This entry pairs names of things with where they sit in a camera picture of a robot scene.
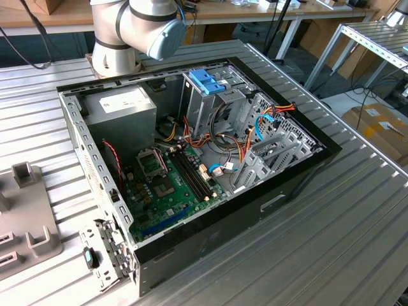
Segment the yellow wire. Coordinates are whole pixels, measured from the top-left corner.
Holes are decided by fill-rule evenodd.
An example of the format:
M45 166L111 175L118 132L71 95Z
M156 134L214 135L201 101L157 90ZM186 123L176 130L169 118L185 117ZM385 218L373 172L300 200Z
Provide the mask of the yellow wire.
M166 139L163 140L164 142L169 142L170 140L173 139L174 135L176 134L176 125L177 125L177 123L174 122L173 131L171 132L171 135L169 137L167 137Z

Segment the aluminum workbench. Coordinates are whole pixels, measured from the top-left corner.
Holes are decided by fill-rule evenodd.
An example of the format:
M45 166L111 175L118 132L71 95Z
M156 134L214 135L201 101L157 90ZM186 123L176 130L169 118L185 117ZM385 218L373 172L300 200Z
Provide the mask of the aluminum workbench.
M100 295L78 230L99 217L55 86L92 80L87 61L0 70L0 171L41 167L63 252L0 282L0 305L393 305L408 286L408 176L294 80L240 41L180 48L147 69L237 56L342 151L293 202L140 301L125 280Z
M403 31L397 31L386 25L384 22L355 22L352 24L340 24L333 37L329 41L326 49L322 53L312 73L306 81L305 88L310 90L319 76L327 58L337 46L342 34L350 38L339 59L333 66L333 71L337 71L350 54L354 45L361 45L371 52L382 57L384 60L377 70L372 74L365 84L365 87L377 78L387 63L408 73L408 55L402 52L402 47L408 46L408 27Z

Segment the red wire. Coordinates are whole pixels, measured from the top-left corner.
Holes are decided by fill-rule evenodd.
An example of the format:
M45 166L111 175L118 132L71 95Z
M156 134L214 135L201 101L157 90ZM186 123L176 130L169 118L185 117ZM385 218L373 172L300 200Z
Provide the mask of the red wire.
M116 150L112 147L112 145L106 141L102 141L102 143L104 143L105 145L107 145L109 147L109 149L112 151L112 153L115 156L116 159L116 163L117 163L117 167L119 169L119 189L120 191L122 191L122 168L120 167L120 161L119 161L119 156L116 153Z

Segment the cardboard box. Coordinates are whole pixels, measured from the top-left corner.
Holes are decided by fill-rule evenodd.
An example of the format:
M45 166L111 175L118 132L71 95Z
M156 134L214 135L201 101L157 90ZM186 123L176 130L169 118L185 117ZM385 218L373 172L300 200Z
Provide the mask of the cardboard box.
M354 129L357 126L360 109L360 106L354 107L343 115L343 119ZM392 130L389 125L405 136ZM364 106L358 131L400 166L408 164L408 125L384 105L376 103Z
M63 0L25 0L33 14L51 15ZM20 0L0 0L0 6L25 10Z
M343 5L347 5L347 1L346 0L322 0L322 2L324 2L327 5L330 6L343 6Z

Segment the motherboard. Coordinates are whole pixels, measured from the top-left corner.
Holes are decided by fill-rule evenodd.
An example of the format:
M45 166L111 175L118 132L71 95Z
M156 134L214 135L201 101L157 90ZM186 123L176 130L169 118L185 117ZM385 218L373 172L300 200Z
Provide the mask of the motherboard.
M135 220L130 232L137 242L227 197L204 170L190 146L175 152L149 149L124 168L122 194Z

